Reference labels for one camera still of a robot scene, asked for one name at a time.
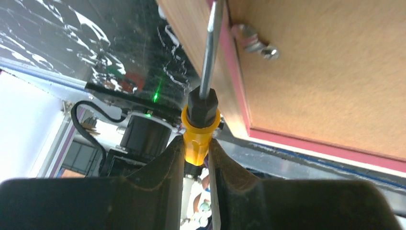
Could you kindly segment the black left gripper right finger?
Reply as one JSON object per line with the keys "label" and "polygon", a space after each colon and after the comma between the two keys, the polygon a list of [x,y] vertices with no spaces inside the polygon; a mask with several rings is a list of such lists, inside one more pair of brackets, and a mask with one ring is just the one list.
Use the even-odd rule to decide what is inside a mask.
{"label": "black left gripper right finger", "polygon": [[399,230],[372,183],[261,179],[210,143],[209,177],[215,230]]}

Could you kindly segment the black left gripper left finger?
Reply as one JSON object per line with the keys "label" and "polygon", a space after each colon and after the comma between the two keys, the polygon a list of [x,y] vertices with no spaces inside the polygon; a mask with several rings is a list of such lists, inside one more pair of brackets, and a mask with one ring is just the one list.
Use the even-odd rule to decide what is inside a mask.
{"label": "black left gripper left finger", "polygon": [[3,230],[177,230],[183,138],[128,176],[12,179],[0,185]]}

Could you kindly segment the pink picture frame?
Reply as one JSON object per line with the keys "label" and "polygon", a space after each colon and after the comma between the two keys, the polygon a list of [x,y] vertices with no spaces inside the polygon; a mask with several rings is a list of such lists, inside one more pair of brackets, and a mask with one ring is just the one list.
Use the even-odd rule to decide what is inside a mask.
{"label": "pink picture frame", "polygon": [[226,0],[212,87],[237,138],[406,175],[403,0]]}

